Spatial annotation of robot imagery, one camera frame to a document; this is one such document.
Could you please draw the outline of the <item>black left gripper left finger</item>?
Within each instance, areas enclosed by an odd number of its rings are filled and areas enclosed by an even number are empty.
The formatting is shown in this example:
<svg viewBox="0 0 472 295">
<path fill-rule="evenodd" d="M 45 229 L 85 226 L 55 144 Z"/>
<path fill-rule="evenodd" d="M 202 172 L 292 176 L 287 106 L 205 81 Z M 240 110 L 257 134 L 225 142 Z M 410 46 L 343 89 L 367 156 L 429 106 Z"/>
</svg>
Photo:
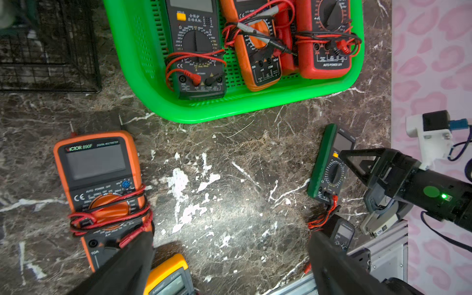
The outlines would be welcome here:
<svg viewBox="0 0 472 295">
<path fill-rule="evenodd" d="M 140 233 L 71 295 L 142 295 L 154 257 L 153 234 Z"/>
</svg>

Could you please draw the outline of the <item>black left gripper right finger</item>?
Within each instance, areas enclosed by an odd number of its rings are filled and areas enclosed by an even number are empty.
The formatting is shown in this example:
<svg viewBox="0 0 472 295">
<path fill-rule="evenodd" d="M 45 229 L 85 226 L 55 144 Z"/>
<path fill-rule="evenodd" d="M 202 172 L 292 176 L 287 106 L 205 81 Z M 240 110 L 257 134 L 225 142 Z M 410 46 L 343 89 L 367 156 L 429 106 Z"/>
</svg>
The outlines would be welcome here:
<svg viewBox="0 0 472 295">
<path fill-rule="evenodd" d="M 320 295 L 389 295 L 391 291 L 335 246 L 314 232 L 308 244 L 312 274 Z"/>
</svg>

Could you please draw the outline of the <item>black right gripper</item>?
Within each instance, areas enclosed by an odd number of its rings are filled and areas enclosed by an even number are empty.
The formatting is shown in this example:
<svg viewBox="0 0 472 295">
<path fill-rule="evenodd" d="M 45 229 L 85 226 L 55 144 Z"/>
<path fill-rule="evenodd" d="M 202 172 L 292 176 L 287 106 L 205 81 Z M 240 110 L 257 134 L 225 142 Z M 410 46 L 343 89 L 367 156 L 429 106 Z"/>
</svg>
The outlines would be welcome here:
<svg viewBox="0 0 472 295">
<path fill-rule="evenodd" d="M 386 196 L 424 209 L 431 217 L 472 230 L 472 185 L 420 169 L 420 162 L 390 148 L 343 150 L 341 161 L 365 185 L 378 184 Z"/>
</svg>

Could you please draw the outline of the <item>small green multimeter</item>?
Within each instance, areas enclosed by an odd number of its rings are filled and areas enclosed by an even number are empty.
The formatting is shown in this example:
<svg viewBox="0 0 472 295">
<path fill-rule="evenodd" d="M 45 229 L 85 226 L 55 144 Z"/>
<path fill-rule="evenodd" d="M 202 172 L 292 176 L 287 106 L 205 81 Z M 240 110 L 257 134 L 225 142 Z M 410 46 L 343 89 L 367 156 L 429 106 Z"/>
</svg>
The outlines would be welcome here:
<svg viewBox="0 0 472 295">
<path fill-rule="evenodd" d="M 339 215 L 331 216 L 323 226 L 310 226 L 312 232 L 321 232 L 344 252 L 347 252 L 355 235 L 355 226 Z"/>
</svg>

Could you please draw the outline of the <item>yellow Aneng multimeter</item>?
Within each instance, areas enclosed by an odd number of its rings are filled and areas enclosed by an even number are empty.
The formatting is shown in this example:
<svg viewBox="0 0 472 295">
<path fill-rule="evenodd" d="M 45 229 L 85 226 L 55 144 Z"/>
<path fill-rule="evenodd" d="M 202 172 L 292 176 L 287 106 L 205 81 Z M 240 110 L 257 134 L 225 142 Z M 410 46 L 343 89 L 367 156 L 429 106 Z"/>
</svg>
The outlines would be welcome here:
<svg viewBox="0 0 472 295">
<path fill-rule="evenodd" d="M 151 270 L 144 295 L 196 295 L 191 273 L 182 254 L 175 254 Z"/>
</svg>

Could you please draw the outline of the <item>orange Victor multimeter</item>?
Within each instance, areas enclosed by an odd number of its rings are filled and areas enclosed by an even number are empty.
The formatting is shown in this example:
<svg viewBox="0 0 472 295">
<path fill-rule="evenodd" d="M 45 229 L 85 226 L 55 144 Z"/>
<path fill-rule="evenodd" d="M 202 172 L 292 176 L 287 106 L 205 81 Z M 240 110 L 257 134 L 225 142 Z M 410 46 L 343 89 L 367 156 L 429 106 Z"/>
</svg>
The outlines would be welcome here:
<svg viewBox="0 0 472 295">
<path fill-rule="evenodd" d="M 92 272 L 139 234 L 154 232 L 135 142 L 129 132 L 72 135 L 54 146 L 71 213 L 70 231 Z"/>
<path fill-rule="evenodd" d="M 279 82 L 281 54 L 292 55 L 289 45 L 277 36 L 295 20 L 292 1 L 221 1 L 226 20 L 224 45 L 234 49 L 243 81 L 252 92 Z"/>
</svg>

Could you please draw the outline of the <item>red Aneng large multimeter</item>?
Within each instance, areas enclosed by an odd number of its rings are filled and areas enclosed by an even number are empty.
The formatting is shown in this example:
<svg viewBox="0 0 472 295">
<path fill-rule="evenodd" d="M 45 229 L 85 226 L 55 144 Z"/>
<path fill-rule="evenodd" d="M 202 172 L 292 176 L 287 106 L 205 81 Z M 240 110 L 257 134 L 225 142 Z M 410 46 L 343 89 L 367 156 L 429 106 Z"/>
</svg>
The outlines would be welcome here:
<svg viewBox="0 0 472 295">
<path fill-rule="evenodd" d="M 295 45 L 305 79 L 335 79 L 352 67 L 362 39 L 352 31 L 350 1 L 296 1 Z"/>
</svg>

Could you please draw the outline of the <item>large green XLUE multimeter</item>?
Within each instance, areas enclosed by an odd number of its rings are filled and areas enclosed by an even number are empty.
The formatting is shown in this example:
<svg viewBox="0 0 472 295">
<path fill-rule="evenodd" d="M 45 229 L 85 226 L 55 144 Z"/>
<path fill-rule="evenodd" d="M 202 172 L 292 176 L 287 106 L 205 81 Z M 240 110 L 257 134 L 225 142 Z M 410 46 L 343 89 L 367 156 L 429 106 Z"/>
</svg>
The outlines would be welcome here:
<svg viewBox="0 0 472 295">
<path fill-rule="evenodd" d="M 165 1 L 170 53 L 167 87 L 180 100 L 214 100 L 226 94 L 225 50 L 217 1 Z"/>
</svg>

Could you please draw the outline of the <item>small red multimeter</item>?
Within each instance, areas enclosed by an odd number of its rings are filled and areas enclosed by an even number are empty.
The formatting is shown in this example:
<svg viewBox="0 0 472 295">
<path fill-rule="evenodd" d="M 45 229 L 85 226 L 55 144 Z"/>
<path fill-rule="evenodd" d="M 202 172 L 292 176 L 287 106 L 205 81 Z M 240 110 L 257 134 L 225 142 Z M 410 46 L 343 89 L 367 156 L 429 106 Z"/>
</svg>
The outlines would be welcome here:
<svg viewBox="0 0 472 295">
<path fill-rule="evenodd" d="M 290 6 L 288 6 L 286 10 L 279 12 L 275 16 L 275 24 L 277 29 L 277 37 L 287 46 L 287 48 L 289 48 L 293 53 L 296 54 L 296 19 L 294 18 L 294 12 L 290 8 Z M 299 71 L 298 57 L 296 55 L 281 54 L 280 61 L 282 75 L 289 76 Z"/>
</svg>

